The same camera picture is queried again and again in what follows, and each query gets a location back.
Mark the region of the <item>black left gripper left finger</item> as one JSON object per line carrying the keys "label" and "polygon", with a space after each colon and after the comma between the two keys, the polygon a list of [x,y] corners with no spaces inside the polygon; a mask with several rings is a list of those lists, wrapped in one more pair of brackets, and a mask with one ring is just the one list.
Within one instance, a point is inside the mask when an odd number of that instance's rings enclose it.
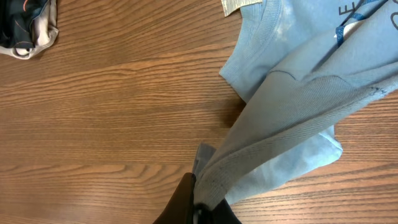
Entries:
{"label": "black left gripper left finger", "polygon": [[185,173],[170,198],[164,211],[154,221],[154,224],[192,224],[193,223],[193,188],[196,177]]}

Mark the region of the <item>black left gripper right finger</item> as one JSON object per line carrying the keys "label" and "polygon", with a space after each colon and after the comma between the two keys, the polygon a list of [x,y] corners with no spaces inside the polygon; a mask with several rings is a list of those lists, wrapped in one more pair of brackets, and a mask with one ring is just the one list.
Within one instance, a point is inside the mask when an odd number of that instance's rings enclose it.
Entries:
{"label": "black left gripper right finger", "polygon": [[223,199],[211,212],[212,224],[242,224],[226,199]]}

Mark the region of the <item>light blue printed t-shirt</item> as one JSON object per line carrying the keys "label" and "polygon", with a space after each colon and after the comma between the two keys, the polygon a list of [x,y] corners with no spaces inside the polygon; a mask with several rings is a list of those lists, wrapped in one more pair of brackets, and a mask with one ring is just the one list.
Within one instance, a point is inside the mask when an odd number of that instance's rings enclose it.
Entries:
{"label": "light blue printed t-shirt", "polygon": [[219,149],[201,144],[194,202],[275,189],[343,152],[334,125],[397,89],[397,1],[224,1],[239,39],[220,75],[246,106]]}

